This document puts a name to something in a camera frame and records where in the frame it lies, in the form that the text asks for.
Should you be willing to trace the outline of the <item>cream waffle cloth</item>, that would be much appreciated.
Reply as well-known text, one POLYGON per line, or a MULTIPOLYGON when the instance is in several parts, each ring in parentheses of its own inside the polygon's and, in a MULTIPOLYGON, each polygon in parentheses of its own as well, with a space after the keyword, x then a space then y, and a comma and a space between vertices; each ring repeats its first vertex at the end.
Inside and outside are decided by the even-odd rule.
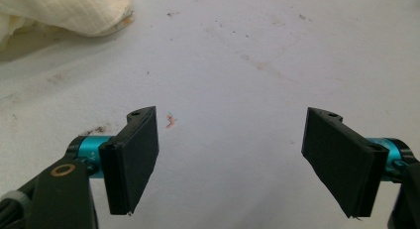
POLYGON ((0 0, 0 52, 36 25, 103 37, 133 22, 133 0, 0 0))

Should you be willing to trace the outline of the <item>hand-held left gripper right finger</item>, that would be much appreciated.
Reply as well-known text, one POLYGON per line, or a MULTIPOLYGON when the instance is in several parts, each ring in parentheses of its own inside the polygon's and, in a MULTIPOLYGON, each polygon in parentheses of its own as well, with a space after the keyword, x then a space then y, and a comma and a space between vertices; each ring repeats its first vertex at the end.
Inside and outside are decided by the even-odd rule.
POLYGON ((343 117, 308 108, 302 155, 348 217, 371 215, 379 184, 394 180, 401 152, 389 138, 365 138, 343 117))

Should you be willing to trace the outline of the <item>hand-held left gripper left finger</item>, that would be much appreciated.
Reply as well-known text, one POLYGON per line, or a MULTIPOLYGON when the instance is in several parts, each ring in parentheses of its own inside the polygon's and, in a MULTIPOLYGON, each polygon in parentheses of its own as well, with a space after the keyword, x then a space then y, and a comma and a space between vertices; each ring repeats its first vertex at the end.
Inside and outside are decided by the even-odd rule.
POLYGON ((103 178, 110 213, 135 211, 158 158, 157 110, 154 106, 127 115, 116 136, 82 136, 77 157, 93 167, 90 177, 103 178))

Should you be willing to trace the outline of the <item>white foam mat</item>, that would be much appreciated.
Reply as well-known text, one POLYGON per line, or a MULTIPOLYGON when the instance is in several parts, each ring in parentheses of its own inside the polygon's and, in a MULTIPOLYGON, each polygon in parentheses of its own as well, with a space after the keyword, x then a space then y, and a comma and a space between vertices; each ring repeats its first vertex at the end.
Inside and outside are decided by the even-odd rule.
POLYGON ((134 0, 105 38, 12 37, 0 53, 0 195, 82 134, 157 109, 157 165, 134 214, 101 229, 385 229, 398 186, 351 219, 302 157, 306 112, 420 158, 420 0, 134 0))

